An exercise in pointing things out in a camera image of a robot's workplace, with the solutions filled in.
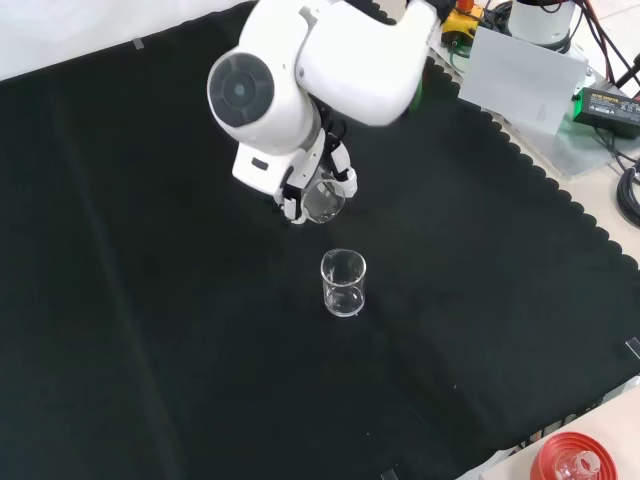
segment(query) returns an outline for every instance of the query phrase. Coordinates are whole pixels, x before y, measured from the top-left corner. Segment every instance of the red object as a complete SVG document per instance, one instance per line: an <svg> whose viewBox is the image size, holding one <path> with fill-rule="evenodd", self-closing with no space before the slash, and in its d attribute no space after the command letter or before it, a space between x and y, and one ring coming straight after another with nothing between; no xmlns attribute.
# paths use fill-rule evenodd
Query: red object
<svg viewBox="0 0 640 480"><path fill-rule="evenodd" d="M471 12L473 5L474 5L473 0L458 0L458 4L456 6L458 7L459 10L469 13Z"/></svg>
<svg viewBox="0 0 640 480"><path fill-rule="evenodd" d="M593 438L581 433L566 432L554 435L538 452L531 466L531 480L556 480L556 460L567 453L591 451L600 458L596 480L617 480L618 472L611 455Z"/></svg>

